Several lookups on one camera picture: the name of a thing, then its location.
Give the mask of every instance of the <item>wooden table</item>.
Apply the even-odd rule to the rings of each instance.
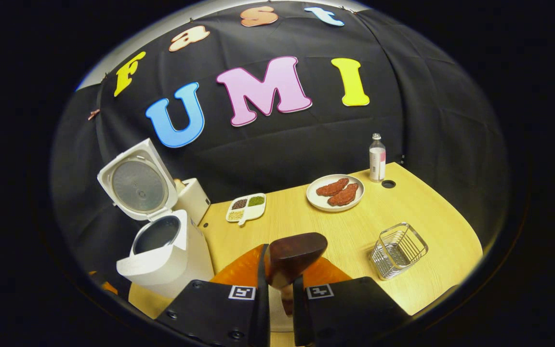
[[[199,226],[209,244],[215,272],[258,244],[315,231],[329,242],[324,257],[354,279],[375,279],[410,315],[461,283],[482,257],[478,237],[464,217],[396,163],[386,168],[385,179],[396,183],[393,188],[370,181],[369,172],[352,173],[365,185],[365,193],[359,204],[341,213],[326,213],[311,206],[305,197],[308,185],[267,193],[264,215],[241,227],[225,220],[230,201],[212,204]],[[380,280],[368,254],[381,231],[401,222],[412,225],[429,251],[403,274]],[[129,301],[156,318],[172,299],[133,283]],[[272,333],[271,345],[294,346],[293,334]]]

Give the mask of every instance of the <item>light blue letter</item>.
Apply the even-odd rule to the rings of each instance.
[[[205,116],[202,114],[196,90],[198,82],[182,86],[174,93],[174,97],[183,101],[190,124],[183,130],[174,128],[168,117],[168,99],[160,99],[147,108],[145,115],[151,120],[158,138],[166,147],[183,147],[196,140],[205,127]]]
[[[326,24],[331,24],[332,26],[338,27],[344,25],[344,22],[342,22],[341,20],[335,20],[333,19],[333,17],[331,17],[332,15],[334,15],[333,13],[325,11],[320,7],[308,7],[305,10],[314,13],[318,17],[318,19],[322,20],[322,22],[325,22]]]

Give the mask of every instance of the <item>pink letter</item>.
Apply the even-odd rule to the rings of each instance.
[[[312,100],[305,96],[301,88],[297,70],[295,70],[296,64],[295,57],[272,59],[267,64],[262,82],[240,67],[220,73],[216,80],[226,87],[233,104],[234,116],[231,124],[234,127],[240,127],[256,119],[256,112],[247,107],[245,98],[265,116],[271,115],[276,91],[280,98],[277,105],[279,112],[295,112],[312,106]]]

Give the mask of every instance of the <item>white tray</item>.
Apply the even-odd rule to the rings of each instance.
[[[264,202],[260,205],[256,205],[256,206],[248,206],[248,204],[250,203],[250,199],[255,197],[255,196],[262,196],[264,198]],[[240,208],[240,209],[233,209],[233,205],[235,202],[241,200],[241,199],[247,199],[247,202],[245,202],[245,207]],[[239,198],[236,198],[235,200],[233,200],[230,204],[230,206],[228,206],[228,210],[226,211],[226,221],[227,222],[238,222],[238,224],[240,226],[242,226],[243,224],[245,224],[245,222],[247,222],[248,220],[251,219],[256,219],[258,217],[260,217],[261,215],[263,215],[264,213],[264,207],[267,205],[267,197],[263,194],[263,193],[257,193],[257,194],[252,194],[252,195],[246,195],[246,196],[241,196]],[[229,215],[231,214],[231,212],[243,212],[241,217],[238,218],[228,218]]]
[[[348,184],[359,184],[359,189],[357,189],[355,199],[352,200],[349,204],[346,204],[344,206],[331,206],[327,202],[330,196],[320,196],[316,193],[316,190],[319,187],[337,182],[337,180],[340,180],[341,178],[348,178]],[[314,207],[316,207],[319,210],[327,211],[327,212],[340,212],[340,211],[346,211],[347,209],[352,209],[353,207],[355,207],[359,203],[359,201],[361,201],[361,198],[363,197],[363,193],[365,193],[365,186],[363,185],[363,182],[361,182],[359,179],[354,178],[353,176],[350,176],[350,175],[336,174],[336,175],[323,176],[321,178],[318,178],[318,180],[315,180],[314,182],[312,182],[310,186],[308,186],[308,189],[305,195],[307,196],[310,204],[312,204]]]

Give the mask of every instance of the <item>bottle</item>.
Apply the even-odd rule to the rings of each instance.
[[[372,135],[372,145],[370,145],[370,180],[372,182],[382,182],[385,179],[385,162],[387,160],[387,150],[381,143],[381,134]]]

